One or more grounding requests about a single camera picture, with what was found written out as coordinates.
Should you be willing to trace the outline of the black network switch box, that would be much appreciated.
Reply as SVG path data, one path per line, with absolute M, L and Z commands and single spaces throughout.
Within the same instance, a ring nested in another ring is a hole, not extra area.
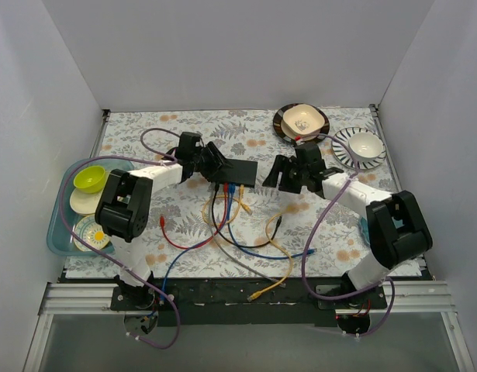
M 226 164 L 210 176 L 209 182 L 254 188 L 257 172 L 257 161 L 229 159 Z

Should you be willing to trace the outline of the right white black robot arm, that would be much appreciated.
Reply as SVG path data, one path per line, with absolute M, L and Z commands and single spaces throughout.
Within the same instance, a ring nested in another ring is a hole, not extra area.
M 306 188 L 329 202 L 315 222 L 307 245 L 336 204 L 349 208 L 367 222 L 370 252 L 343 275 L 337 296 L 350 308 L 362 306 L 369 291 L 386 280 L 396 267 L 433 246 L 430 230 L 412 193 L 389 193 L 361 183 L 356 174 L 327 167 L 314 143 L 297 146 L 292 157 L 276 156 L 263 185 L 293 194 Z

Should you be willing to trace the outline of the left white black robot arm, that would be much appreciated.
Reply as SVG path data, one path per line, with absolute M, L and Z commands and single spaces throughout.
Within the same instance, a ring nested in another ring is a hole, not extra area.
M 115 248 L 121 267 L 119 280 L 131 286 L 128 300 L 135 308 L 148 309 L 155 299 L 154 289 L 144 284 L 151 268 L 140 240 L 148 223 L 153 194 L 186 181 L 194 173 L 214 181 L 220 172 L 232 167 L 231 160 L 214 143 L 204 144 L 199 134 L 184 132 L 175 149 L 154 164 L 132 171 L 110 171 L 95 211 L 95 222 Z

